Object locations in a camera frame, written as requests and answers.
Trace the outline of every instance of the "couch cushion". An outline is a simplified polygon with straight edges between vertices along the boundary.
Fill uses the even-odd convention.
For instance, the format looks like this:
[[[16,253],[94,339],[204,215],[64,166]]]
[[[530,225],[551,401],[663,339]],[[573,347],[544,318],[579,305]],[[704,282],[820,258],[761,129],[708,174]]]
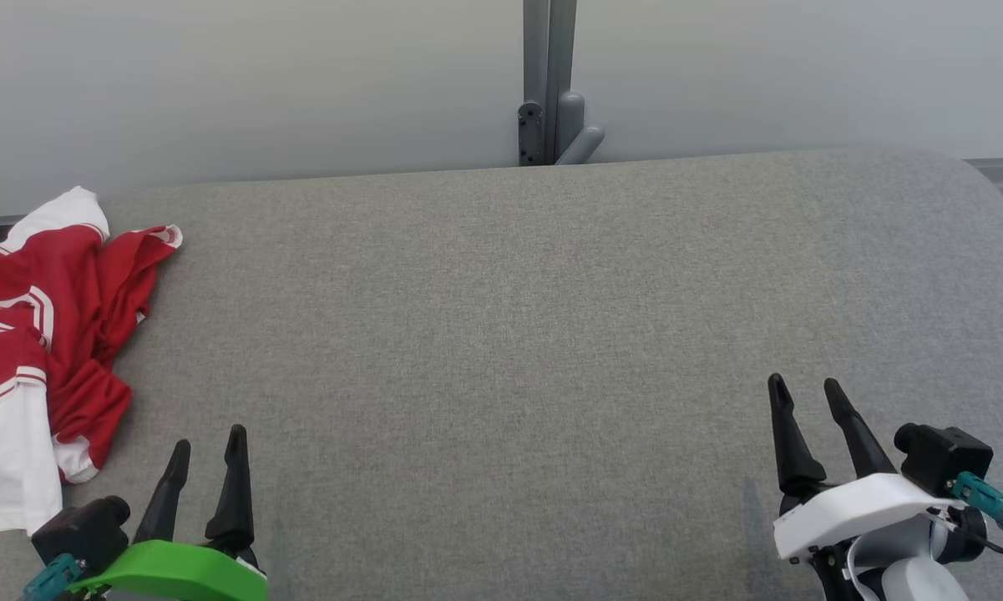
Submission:
[[[121,495],[132,532],[188,437],[197,543],[244,423],[273,599],[818,598],[772,544],[773,371],[833,480],[853,471],[828,376],[887,447],[906,421],[990,442],[1003,490],[1003,198],[944,157],[208,184],[104,210],[186,243],[116,364],[137,394],[107,468],[67,502]],[[0,535],[0,599],[39,568]],[[951,570],[1003,600],[1001,557]]]

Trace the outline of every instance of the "gray metal bracket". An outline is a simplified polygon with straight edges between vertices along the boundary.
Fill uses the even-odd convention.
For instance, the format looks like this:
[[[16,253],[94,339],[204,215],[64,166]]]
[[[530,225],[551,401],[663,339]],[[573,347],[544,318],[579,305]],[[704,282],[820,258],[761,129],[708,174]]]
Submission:
[[[586,163],[605,139],[601,126],[584,126],[586,99],[571,90],[575,12],[577,0],[524,0],[522,167]]]
[[[547,138],[543,131],[542,106],[539,102],[525,102],[517,111],[518,137],[520,137],[520,167],[546,165]]]

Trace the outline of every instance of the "metal pole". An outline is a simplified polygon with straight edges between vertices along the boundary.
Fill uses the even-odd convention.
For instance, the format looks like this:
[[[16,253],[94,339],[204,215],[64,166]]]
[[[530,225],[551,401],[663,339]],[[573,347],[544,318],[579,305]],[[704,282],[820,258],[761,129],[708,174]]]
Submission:
[[[524,102],[547,99],[550,0],[524,0]]]
[[[547,53],[547,98],[545,98],[545,154],[547,164],[557,162],[557,100],[572,87],[572,52],[575,46],[577,0],[551,0],[550,50]]]

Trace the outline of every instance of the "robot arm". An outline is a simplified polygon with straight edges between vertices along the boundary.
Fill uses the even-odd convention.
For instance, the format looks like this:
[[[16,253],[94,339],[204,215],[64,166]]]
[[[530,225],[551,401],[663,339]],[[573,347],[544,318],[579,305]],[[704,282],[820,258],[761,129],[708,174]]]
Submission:
[[[173,542],[178,498],[189,475],[191,445],[180,440],[130,543],[120,526],[130,517],[116,496],[68,507],[32,536],[47,564],[23,591],[28,601],[104,597],[109,589],[185,601],[263,601],[267,577],[252,548],[252,488],[244,426],[231,427],[227,477],[207,543]]]
[[[857,475],[841,486],[826,484],[824,467],[811,457],[782,377],[768,379],[783,494],[773,523],[780,559],[810,564],[826,601],[967,600],[944,564],[970,562],[988,544],[982,513],[956,489],[983,484],[991,447],[956,427],[907,423],[895,437],[909,454],[899,475],[838,381],[826,380],[824,391]],[[966,490],[981,492],[976,484]]]

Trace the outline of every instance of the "cable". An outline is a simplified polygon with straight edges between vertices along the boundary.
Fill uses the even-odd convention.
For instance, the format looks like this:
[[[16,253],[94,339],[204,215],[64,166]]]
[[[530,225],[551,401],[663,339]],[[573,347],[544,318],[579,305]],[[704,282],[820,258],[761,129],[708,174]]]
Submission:
[[[966,536],[969,540],[974,541],[974,543],[982,545],[982,547],[990,549],[990,551],[994,551],[995,553],[998,553],[998,555],[1003,555],[1003,548],[999,547],[999,545],[997,545],[997,544],[991,543],[986,538],[983,538],[982,536],[975,535],[975,534],[973,534],[971,532],[967,532],[967,530],[959,530],[958,529],[958,524],[955,524],[955,523],[951,522],[950,520],[947,520],[946,518],[944,518],[943,516],[940,516],[939,514],[929,513],[929,516],[931,516],[933,518],[933,520],[935,520],[937,522],[941,522],[941,524],[945,525],[945,527],[948,530],[950,530],[951,532],[961,532],[962,535]]]
[[[998,553],[998,555],[1003,555],[1003,548],[998,547],[997,544],[991,543],[986,538],[974,535],[972,533],[964,533],[964,534],[966,534],[966,537],[971,538],[971,540],[974,540],[976,543],[985,545],[985,547],[987,547],[988,549],[994,551],[995,553]]]

